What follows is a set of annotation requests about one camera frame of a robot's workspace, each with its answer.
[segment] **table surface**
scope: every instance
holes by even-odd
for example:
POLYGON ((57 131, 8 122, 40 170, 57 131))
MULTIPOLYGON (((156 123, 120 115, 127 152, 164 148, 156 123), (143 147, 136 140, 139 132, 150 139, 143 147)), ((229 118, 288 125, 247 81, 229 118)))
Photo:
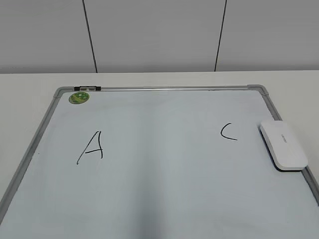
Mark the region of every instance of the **table surface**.
POLYGON ((61 86, 230 86, 261 84, 294 130, 319 180, 319 71, 0 74, 0 197, 20 163, 54 92, 61 86))

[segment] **whiteboard eraser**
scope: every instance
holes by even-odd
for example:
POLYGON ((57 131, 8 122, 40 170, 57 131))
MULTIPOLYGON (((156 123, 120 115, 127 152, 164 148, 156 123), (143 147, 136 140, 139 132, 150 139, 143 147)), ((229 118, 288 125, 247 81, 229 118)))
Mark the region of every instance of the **whiteboard eraser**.
POLYGON ((301 171, 308 165, 306 154, 285 122, 263 121, 260 131, 279 170, 301 171))

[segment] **black marker writing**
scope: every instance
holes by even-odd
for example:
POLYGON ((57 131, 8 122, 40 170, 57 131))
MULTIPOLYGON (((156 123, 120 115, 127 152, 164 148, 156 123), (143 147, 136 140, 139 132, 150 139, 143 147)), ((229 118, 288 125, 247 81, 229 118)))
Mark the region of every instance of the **black marker writing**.
POLYGON ((222 129, 221 129, 221 132, 220 132, 220 135, 223 136, 224 138, 227 138, 227 139, 231 139, 231 140, 237 140, 235 138, 229 138, 229 137, 226 137, 223 135, 223 130, 228 126, 230 125, 231 123, 228 123, 227 125, 225 125, 222 129))
POLYGON ((100 143, 100 136, 101 136, 101 131, 96 131, 95 134, 93 135, 93 137, 90 139, 88 145, 85 147, 85 149, 83 150, 83 152, 81 153, 78 161, 76 162, 76 164, 78 165, 80 163, 80 158, 82 157, 82 155, 85 153, 92 153, 92 152, 95 152, 95 151, 100 151, 101 152, 101 158, 103 158, 103 149, 101 148, 101 143, 100 143), (94 137, 96 136, 96 134, 99 133, 99 137, 98 137, 98 142, 99 142, 99 149, 95 149, 95 150, 92 150, 92 151, 89 151, 89 152, 85 152, 86 149, 88 148, 88 146, 90 145, 90 143, 92 142, 92 140, 94 139, 94 137))

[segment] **whiteboard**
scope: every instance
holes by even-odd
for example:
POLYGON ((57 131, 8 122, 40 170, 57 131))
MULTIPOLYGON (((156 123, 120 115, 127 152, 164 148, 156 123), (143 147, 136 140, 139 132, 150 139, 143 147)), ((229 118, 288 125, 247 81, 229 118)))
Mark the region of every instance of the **whiteboard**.
POLYGON ((277 171, 260 135, 272 114, 258 91, 101 91, 80 105, 73 93, 0 238, 318 238, 306 180, 277 171))

